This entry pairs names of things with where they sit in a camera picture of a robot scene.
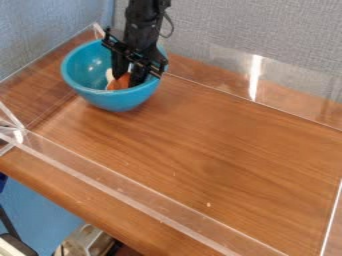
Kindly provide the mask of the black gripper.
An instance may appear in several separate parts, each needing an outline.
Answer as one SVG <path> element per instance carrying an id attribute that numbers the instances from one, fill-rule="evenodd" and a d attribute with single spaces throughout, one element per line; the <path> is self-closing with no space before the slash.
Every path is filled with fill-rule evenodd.
<path id="1" fill-rule="evenodd" d="M 131 72 L 128 87 L 140 85 L 148 74 L 160 77 L 168 64 L 157 49 L 163 19 L 168 19 L 169 0 L 129 0 L 125 8 L 125 26 L 119 39 L 104 30 L 101 45 L 111 52 L 112 75 L 116 80 Z"/>

